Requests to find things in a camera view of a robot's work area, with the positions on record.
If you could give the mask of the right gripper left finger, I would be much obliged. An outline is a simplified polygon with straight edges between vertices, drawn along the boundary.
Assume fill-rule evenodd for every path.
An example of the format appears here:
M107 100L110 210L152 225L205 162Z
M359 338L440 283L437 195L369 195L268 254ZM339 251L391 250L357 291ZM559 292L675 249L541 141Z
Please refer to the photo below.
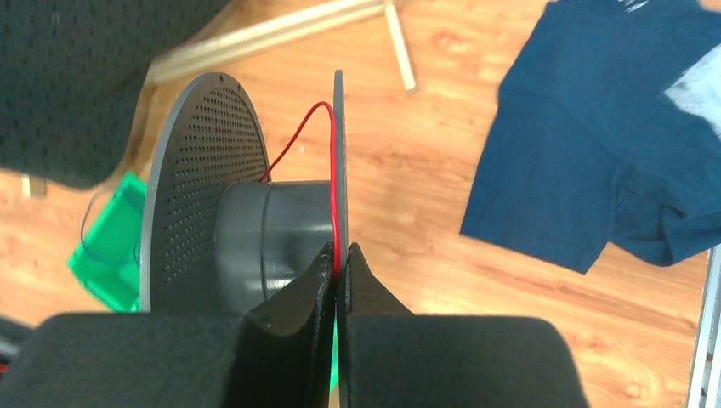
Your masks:
M4 407L325 407L332 245L245 314L58 314L1 380Z

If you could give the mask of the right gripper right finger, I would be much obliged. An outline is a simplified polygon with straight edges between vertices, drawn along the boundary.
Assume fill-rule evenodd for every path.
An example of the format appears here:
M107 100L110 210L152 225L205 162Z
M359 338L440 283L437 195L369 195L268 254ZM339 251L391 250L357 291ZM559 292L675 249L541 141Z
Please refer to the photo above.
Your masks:
M570 348L545 320L414 314L357 244L337 300L343 407L588 406Z

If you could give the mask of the grey plastic cable spool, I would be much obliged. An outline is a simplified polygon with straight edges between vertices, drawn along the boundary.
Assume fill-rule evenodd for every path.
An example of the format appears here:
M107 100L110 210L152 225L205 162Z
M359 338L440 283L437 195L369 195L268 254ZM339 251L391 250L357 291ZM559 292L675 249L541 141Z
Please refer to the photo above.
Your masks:
M194 79L158 141L140 239L144 312L245 313L303 273L328 242L348 248L343 74L334 76L330 177L276 182L241 84Z

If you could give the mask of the green three-compartment bin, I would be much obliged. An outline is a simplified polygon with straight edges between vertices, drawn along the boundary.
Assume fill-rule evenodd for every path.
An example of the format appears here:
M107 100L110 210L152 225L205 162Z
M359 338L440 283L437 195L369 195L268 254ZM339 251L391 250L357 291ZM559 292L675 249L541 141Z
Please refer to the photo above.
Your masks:
M140 236L147 187L126 174L99 189L88 203L80 242L67 261L78 283L109 310L140 310Z

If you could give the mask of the wooden clothes rack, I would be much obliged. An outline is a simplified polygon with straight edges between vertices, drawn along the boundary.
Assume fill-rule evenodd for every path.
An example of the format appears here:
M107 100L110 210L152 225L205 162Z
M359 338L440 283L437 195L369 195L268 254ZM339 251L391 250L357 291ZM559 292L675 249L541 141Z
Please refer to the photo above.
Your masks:
M351 22L384 15L404 86L407 91L416 87L397 8L392 1L331 1L230 32L222 32L222 27L230 17L232 2L223 2L222 11L190 40L152 60L136 106L130 143L120 165L105 181L120 178L143 159L148 110L159 85Z

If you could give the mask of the blue printed t-shirt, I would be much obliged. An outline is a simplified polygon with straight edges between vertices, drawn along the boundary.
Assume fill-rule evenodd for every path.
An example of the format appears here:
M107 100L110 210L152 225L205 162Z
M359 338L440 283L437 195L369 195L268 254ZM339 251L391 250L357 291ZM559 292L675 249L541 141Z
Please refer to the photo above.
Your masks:
M587 272L720 242L720 14L552 1L502 80L460 232Z

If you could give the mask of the dark grey dotted garment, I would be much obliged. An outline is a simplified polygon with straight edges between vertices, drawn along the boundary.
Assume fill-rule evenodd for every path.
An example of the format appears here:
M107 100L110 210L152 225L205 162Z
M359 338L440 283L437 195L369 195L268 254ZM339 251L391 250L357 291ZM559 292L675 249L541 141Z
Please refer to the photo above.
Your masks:
M108 179L152 60L223 1L4 1L1 167L73 188Z

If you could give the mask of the aluminium frame rail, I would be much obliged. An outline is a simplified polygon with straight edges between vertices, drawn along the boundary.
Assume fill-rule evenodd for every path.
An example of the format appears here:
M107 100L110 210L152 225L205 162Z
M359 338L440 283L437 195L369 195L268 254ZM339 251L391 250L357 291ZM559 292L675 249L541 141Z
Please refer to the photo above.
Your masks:
M686 406L720 408L720 245L708 255Z

